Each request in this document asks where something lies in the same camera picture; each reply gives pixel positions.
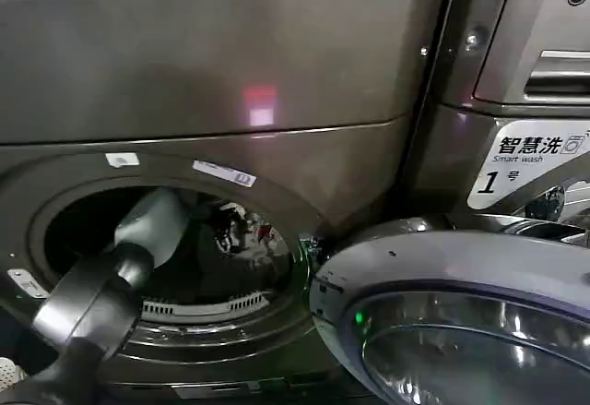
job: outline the metallic gray surface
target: metallic gray surface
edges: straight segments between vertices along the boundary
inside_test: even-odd
[[[474,98],[477,78],[505,0],[452,1],[449,25],[442,36],[441,56],[436,66],[434,94],[449,105],[473,108],[482,113],[562,114],[563,108],[502,108]],[[474,34],[479,40],[477,48],[467,50],[470,45],[468,38]]]
[[[590,74],[587,60],[568,56],[573,51],[590,51],[586,25],[589,7],[590,3],[570,6],[567,0],[507,0],[479,77],[476,98],[520,104],[590,103],[583,92],[559,94],[557,81],[565,76],[574,79],[573,75],[584,78],[585,70]],[[558,57],[545,56],[547,50]],[[544,91],[527,94],[527,82],[539,77],[545,79]]]
[[[170,189],[158,188],[137,202],[117,225],[114,245],[129,243],[144,247],[153,256],[153,268],[157,268],[172,257],[187,224],[188,213],[180,199]],[[134,275],[131,268],[121,267],[119,275],[131,285],[134,283],[122,272],[132,279],[146,274],[142,271]]]
[[[0,0],[0,139],[390,121],[416,99],[439,2]]]
[[[579,107],[578,111],[584,112],[586,109]],[[408,215],[472,211],[466,204],[467,196],[491,143],[504,125],[517,119],[494,117],[444,105],[431,106],[429,112],[422,121],[424,131],[419,138],[420,144],[410,152],[411,161],[405,170],[407,197],[400,203]],[[465,154],[466,146],[469,146],[469,154]],[[526,204],[555,186],[568,188],[589,179],[590,158],[586,156],[549,171],[482,211],[497,214],[521,212]],[[569,218],[585,207],[583,203],[576,205],[578,208],[570,206],[568,209]]]

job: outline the washing machine door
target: washing machine door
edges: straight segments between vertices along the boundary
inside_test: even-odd
[[[384,224],[316,274],[314,320],[339,361],[392,404],[585,402],[588,237],[508,216]]]

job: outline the sticker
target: sticker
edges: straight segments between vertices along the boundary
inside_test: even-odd
[[[256,181],[256,176],[252,176],[251,174],[244,173],[239,170],[234,170],[232,168],[221,167],[211,162],[194,161],[193,169],[201,173],[218,177],[219,179],[223,179],[224,181],[230,181],[237,185],[245,186],[248,188],[252,187],[252,185],[254,185],[254,182]]]
[[[10,269],[8,276],[30,297],[35,299],[45,299],[49,297],[49,293],[33,278],[33,276],[25,269]]]
[[[133,167],[139,165],[139,158],[135,153],[106,153],[104,155],[114,168]]]
[[[491,146],[471,188],[473,209],[494,205],[539,176],[588,152],[588,121],[515,121],[505,125]]]

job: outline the washing machine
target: washing machine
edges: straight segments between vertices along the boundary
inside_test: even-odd
[[[382,219],[441,0],[0,0],[1,302],[24,323],[165,187],[190,224],[101,378],[199,398],[338,372],[309,282]]]
[[[449,1],[410,149],[406,213],[587,225],[590,4]]]

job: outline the round glass window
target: round glass window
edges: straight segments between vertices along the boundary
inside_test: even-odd
[[[461,293],[412,292],[354,315],[362,363],[394,402],[554,405],[590,394],[590,327]]]

